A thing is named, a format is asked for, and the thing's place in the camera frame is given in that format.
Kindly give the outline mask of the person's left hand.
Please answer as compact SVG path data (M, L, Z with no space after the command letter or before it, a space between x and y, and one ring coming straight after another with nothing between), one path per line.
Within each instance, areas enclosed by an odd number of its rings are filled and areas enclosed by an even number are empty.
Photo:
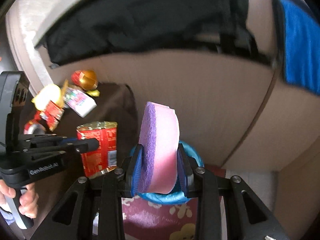
M25 186L26 191L20 196L20 206L18 207L20 213L29 218L36 218L38 213L38 204L39 195L35 190L35 183L31 183ZM16 191L15 189L8 187L8 185L1 179L1 208L4 211L10 212L10 208L7 204L6 197L15 198Z

